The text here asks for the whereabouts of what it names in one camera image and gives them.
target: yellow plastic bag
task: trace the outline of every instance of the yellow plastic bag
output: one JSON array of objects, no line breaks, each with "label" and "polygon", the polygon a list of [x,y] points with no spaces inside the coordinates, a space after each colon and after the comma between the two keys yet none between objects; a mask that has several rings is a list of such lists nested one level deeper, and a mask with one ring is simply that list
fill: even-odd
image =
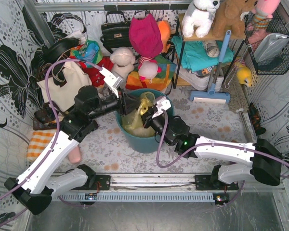
[{"label": "yellow plastic bag", "polygon": [[154,136],[155,132],[151,127],[143,128],[143,122],[141,119],[141,115],[148,110],[148,107],[153,106],[154,99],[154,94],[151,92],[144,92],[141,94],[141,103],[138,109],[122,117],[122,126],[124,130],[137,137]]}]

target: teal bucket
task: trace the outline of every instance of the teal bucket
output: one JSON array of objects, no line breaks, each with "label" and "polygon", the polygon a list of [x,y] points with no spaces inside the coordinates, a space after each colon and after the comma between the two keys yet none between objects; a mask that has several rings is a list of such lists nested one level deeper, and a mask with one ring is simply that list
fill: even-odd
[{"label": "teal bucket", "polygon": [[[138,89],[134,90],[130,93],[130,95],[135,96],[135,97],[140,97],[140,95],[144,92],[152,92],[155,96],[155,98],[160,97],[160,96],[165,96],[162,92],[154,89]],[[167,110],[168,116],[174,116],[174,109],[171,100],[167,97],[167,99],[170,101],[171,108]],[[127,139],[130,147],[140,153],[153,153],[158,150],[158,143],[155,140],[155,137],[148,137],[148,138],[142,138],[142,137],[137,137],[129,134],[124,130],[122,127],[122,119],[119,113],[116,114],[116,119],[117,123],[119,125],[119,128],[123,131],[125,138]]]}]

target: orange checkered cloth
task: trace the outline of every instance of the orange checkered cloth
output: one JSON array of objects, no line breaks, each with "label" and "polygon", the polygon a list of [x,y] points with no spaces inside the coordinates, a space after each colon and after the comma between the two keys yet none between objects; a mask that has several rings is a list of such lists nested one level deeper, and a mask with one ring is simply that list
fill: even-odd
[{"label": "orange checkered cloth", "polygon": [[35,161],[52,140],[56,129],[34,131],[27,150],[27,160]]}]

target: wire basket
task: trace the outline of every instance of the wire basket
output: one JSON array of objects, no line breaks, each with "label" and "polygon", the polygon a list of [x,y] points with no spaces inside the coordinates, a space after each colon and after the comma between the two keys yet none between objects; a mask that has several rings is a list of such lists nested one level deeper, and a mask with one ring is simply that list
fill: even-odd
[{"label": "wire basket", "polygon": [[[261,62],[256,62],[254,56],[254,51],[262,42],[262,37],[265,32],[280,33],[289,36],[289,31],[285,27],[285,22],[277,11],[273,14],[273,19],[264,19],[256,23],[253,20],[253,16],[254,15],[250,13],[247,20],[247,26],[245,30],[245,42],[246,44],[251,44],[252,46],[252,48],[249,49],[249,52],[257,75],[261,76],[285,74],[289,70],[289,42],[278,54],[278,56],[263,60]],[[255,39],[256,37],[252,37],[255,36],[255,33],[258,35],[262,34],[262,37],[260,36],[262,39],[257,41],[257,39]]]}]

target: floor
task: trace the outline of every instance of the floor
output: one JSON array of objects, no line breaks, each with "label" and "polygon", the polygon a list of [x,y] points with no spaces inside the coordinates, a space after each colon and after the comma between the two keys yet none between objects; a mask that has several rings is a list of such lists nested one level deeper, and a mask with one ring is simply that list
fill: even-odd
[{"label": "floor", "polygon": [[53,202],[30,217],[26,231],[282,230],[271,193],[243,193],[230,207],[212,209],[211,203],[97,202],[84,209]]},{"label": "floor", "polygon": [[[191,132],[207,138],[245,142],[244,129],[238,114],[228,110],[227,104],[194,103],[189,101],[190,87],[173,89],[169,98],[174,105],[175,114],[181,116]],[[112,173],[190,173],[211,172],[220,160],[182,158],[169,168],[156,165],[156,153],[141,154],[131,149],[123,132],[117,125],[115,114],[97,119],[99,129],[89,134],[80,144],[83,155],[81,164],[87,164],[96,172]],[[170,163],[177,157],[174,146],[163,145],[160,154],[162,164]],[[65,172],[75,166],[65,159],[57,172]]]}]

